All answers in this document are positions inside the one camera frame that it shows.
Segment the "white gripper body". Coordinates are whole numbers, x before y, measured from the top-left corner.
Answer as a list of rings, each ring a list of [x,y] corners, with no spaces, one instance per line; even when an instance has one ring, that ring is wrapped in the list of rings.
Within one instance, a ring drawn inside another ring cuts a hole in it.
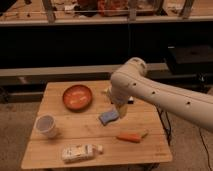
[[[107,96],[115,106],[119,117],[123,118],[127,114],[128,95],[117,88],[109,87],[107,89]]]

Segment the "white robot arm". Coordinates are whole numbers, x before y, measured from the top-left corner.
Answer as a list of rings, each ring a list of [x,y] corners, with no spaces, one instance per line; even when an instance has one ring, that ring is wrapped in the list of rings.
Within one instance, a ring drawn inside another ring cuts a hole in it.
[[[122,106],[135,97],[213,132],[213,96],[153,81],[146,73],[147,65],[138,57],[115,70],[108,89],[111,102]]]

